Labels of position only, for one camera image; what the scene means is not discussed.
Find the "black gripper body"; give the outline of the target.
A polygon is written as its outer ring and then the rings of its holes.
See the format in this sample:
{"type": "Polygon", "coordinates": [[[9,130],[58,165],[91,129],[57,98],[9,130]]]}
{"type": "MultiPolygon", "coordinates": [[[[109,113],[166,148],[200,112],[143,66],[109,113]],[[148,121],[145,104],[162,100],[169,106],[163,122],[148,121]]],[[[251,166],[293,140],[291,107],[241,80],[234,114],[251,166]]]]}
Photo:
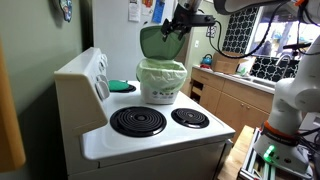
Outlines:
{"type": "Polygon", "coordinates": [[[179,3],[170,22],[170,30],[186,30],[192,27],[213,26],[216,21],[212,15],[198,13],[199,3],[179,3]]]}

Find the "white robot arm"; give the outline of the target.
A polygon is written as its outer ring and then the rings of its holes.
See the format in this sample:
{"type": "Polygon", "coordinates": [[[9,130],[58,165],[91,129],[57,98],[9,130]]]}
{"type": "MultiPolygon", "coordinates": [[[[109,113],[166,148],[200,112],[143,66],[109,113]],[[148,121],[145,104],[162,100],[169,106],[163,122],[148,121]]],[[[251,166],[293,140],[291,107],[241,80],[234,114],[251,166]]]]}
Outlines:
{"type": "MultiPolygon", "coordinates": [[[[292,1],[299,8],[304,23],[319,23],[319,0],[213,0],[215,10],[229,15],[241,10],[277,5],[292,1]]],[[[301,148],[298,129],[302,114],[320,112],[320,37],[309,47],[293,78],[275,85],[272,109],[261,127],[261,136],[254,144],[256,153],[268,164],[304,179],[313,177],[307,151],[301,148]]]]}

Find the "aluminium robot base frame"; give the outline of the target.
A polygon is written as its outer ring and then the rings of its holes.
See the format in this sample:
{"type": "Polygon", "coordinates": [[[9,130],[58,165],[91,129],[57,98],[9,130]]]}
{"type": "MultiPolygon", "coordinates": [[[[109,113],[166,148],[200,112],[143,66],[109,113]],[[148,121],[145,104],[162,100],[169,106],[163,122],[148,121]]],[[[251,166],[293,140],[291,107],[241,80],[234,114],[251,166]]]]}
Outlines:
{"type": "Polygon", "coordinates": [[[267,164],[253,149],[254,143],[260,137],[260,130],[256,128],[250,141],[245,160],[238,171],[237,180],[314,180],[313,170],[308,168],[304,176],[294,171],[285,171],[267,164]]]}

